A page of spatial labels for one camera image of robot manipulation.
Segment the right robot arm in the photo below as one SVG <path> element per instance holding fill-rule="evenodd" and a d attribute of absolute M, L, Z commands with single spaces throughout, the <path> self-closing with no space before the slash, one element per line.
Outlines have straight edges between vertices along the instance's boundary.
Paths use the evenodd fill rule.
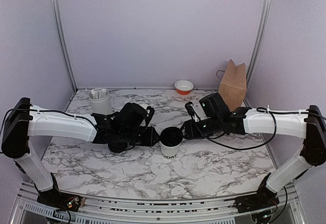
<path fill-rule="evenodd" d="M 325 163 L 325 117 L 316 105 L 295 111 L 269 108 L 238 107 L 230 111 L 219 93 L 205 96 L 199 101 L 206 118 L 200 119 L 193 103 L 185 104 L 190 120 L 183 124 L 185 139 L 205 138 L 210 142 L 215 133 L 271 134 L 301 138 L 303 147 L 272 173 L 265 176 L 254 194 L 237 197 L 234 207 L 239 213 L 256 211 L 279 204 L 277 194 L 288 183 L 302 176 L 313 166 Z"/>

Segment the white paper cup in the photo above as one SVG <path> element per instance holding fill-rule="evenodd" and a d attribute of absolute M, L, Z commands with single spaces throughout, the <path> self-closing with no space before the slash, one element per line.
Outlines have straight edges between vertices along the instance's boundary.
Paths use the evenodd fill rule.
<path fill-rule="evenodd" d="M 180 144 L 173 147 L 168 147 L 160 143 L 161 153 L 163 157 L 166 159 L 174 159 L 178 153 L 179 148 L 180 148 Z"/>

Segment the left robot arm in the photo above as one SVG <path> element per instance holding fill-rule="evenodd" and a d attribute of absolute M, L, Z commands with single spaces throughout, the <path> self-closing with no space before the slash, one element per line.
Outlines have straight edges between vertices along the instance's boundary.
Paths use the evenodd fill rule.
<path fill-rule="evenodd" d="M 106 105 L 94 105 L 90 115 L 69 114 L 32 105 L 29 98 L 23 97 L 4 117 L 2 153 L 33 181 L 39 203 L 76 211 L 84 198 L 59 190 L 54 174 L 45 168 L 30 138 L 72 138 L 106 144 L 112 152 L 121 153 L 158 142 L 158 133 L 149 126 L 153 115 L 154 108 L 136 103 L 126 103 L 117 112 Z"/>

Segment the black plastic cup lid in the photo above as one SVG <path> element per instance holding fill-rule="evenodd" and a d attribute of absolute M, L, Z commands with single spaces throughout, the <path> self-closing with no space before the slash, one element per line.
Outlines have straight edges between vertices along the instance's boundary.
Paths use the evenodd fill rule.
<path fill-rule="evenodd" d="M 165 128 L 160 134 L 160 142 L 167 147 L 179 145 L 183 140 L 183 134 L 178 127 Z"/>

